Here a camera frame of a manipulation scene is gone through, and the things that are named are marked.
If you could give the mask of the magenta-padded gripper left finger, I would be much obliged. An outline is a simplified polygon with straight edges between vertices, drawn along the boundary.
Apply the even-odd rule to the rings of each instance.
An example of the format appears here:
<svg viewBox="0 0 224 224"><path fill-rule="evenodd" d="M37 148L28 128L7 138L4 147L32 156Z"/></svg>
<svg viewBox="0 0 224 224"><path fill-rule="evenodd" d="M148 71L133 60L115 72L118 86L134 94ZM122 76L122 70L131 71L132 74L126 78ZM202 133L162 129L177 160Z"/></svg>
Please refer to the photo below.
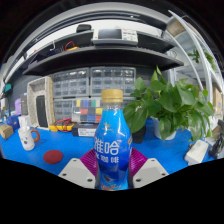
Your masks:
<svg viewBox="0 0 224 224"><path fill-rule="evenodd" d="M95 189L99 179L95 151L91 149L81 158L72 158L60 172L59 177L78 186Z"/></svg>

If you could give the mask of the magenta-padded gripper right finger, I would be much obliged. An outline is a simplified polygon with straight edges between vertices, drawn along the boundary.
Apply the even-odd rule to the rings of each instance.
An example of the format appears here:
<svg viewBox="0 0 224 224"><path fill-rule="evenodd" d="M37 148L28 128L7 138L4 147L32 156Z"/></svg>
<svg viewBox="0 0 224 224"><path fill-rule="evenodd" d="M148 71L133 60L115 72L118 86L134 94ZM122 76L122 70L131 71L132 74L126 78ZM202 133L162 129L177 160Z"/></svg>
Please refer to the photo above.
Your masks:
<svg viewBox="0 0 224 224"><path fill-rule="evenodd" d="M148 159L137 149L132 149L128 172L130 189L141 188L166 176L168 172L156 158Z"/></svg>

